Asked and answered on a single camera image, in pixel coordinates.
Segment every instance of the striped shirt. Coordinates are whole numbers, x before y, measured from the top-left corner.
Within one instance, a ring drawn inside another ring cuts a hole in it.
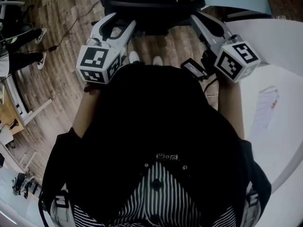
[[[104,226],[90,218],[77,205],[74,208],[77,227]],[[144,226],[203,226],[203,216],[194,201],[168,172],[157,161],[142,178],[138,187],[120,210],[117,219],[111,221],[115,227]],[[212,227],[236,227],[233,207],[229,207]]]

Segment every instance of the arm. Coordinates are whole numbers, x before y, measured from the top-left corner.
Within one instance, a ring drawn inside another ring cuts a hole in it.
[[[219,107],[218,111],[233,126],[238,136],[244,139],[244,125],[242,116],[241,89],[239,83],[233,83],[218,75]]]
[[[74,123],[72,124],[75,133],[80,138],[83,137],[93,120],[100,94],[101,90],[91,90],[83,95]]]

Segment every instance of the sheet of paper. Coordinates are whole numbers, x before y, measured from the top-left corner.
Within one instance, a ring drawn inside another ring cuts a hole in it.
[[[255,119],[251,127],[249,140],[255,139],[264,133],[270,123],[275,106],[278,103],[279,93],[276,87],[268,87],[259,92],[255,112]]]

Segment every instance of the white shoe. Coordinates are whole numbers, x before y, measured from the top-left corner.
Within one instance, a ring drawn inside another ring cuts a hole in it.
[[[37,66],[39,70],[41,70],[44,66],[45,58],[46,58],[46,55],[47,55],[46,51],[43,51],[42,55],[43,55],[43,59],[38,62],[38,66]]]
[[[154,66],[163,66],[163,61],[162,61],[161,57],[157,55],[153,58],[152,64]]]
[[[39,35],[39,37],[36,38],[36,41],[35,41],[36,44],[39,44],[39,43],[41,42],[42,37],[43,37],[43,36],[46,34],[46,32],[47,32],[47,28],[42,28],[41,30],[42,30],[41,35]]]
[[[140,58],[139,58],[138,53],[136,51],[132,51],[129,54],[129,63],[134,63],[135,61],[140,62]]]

